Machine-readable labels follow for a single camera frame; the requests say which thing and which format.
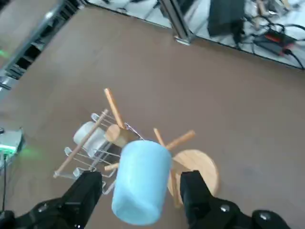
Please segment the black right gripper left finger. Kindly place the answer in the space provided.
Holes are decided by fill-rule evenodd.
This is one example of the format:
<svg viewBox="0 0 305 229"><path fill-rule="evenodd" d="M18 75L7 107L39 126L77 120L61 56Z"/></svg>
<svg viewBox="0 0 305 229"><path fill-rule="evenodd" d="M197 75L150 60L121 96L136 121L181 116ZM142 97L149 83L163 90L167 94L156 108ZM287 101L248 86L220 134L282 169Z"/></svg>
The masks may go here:
<svg viewBox="0 0 305 229"><path fill-rule="evenodd" d="M83 229L102 195L100 172L84 171L60 198L35 205L16 217L11 210L0 212L2 229Z"/></svg>

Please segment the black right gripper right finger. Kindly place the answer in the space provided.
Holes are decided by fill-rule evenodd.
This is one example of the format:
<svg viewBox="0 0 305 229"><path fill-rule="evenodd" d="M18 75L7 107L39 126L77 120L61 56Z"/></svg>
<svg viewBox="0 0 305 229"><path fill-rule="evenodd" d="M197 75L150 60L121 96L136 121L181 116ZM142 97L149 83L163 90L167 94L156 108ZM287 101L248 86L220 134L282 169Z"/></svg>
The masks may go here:
<svg viewBox="0 0 305 229"><path fill-rule="evenodd" d="M233 202L214 197L198 170L183 172L180 193L190 229L288 229L273 211L259 209L250 216Z"/></svg>

